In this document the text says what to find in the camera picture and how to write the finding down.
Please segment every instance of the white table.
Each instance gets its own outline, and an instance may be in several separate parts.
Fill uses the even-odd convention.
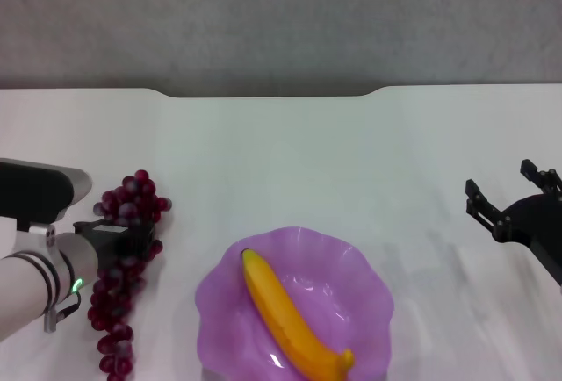
[[[101,193],[138,168],[174,200],[132,320],[137,381],[215,379],[197,358],[195,288],[232,242],[281,226],[353,243],[385,279],[396,302],[388,381],[558,379],[559,287],[465,214],[464,188],[474,178],[500,208],[536,193],[521,159],[562,170],[561,141],[560,85],[339,98],[0,91],[0,156],[94,180],[59,231],[93,219]],[[14,231],[2,221],[0,255]],[[2,343],[0,379],[104,379],[87,309],[56,334],[35,321]]]

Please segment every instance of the red grapes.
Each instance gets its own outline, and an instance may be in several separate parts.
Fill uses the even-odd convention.
[[[104,192],[93,212],[114,226],[157,223],[162,213],[171,209],[172,202],[155,193],[156,185],[148,172],[137,170],[134,176],[125,176],[115,190]],[[156,239],[144,262],[136,256],[125,256],[114,267],[97,272],[99,280],[94,283],[88,319],[95,330],[107,331],[97,343],[97,350],[104,355],[99,368],[109,374],[107,381],[125,381],[133,371],[133,329],[124,321],[133,310],[134,296],[146,285],[142,273],[147,263],[162,251],[163,244]]]

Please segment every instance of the banana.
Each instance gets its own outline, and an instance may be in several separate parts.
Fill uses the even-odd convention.
[[[338,355],[316,338],[271,266],[257,252],[244,249],[241,257],[250,296],[292,365],[309,381],[345,381],[355,362],[351,350]]]

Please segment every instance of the purple bowl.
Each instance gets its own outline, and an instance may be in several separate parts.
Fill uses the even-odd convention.
[[[257,312],[241,268],[243,249],[271,265],[309,327],[332,350],[351,349],[349,381],[373,381],[388,370],[393,296],[349,243],[301,227],[237,241],[195,293],[201,315],[198,355],[230,381],[301,381]]]

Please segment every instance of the gray wall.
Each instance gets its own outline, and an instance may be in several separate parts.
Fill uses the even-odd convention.
[[[558,82],[562,0],[0,0],[0,88]]]

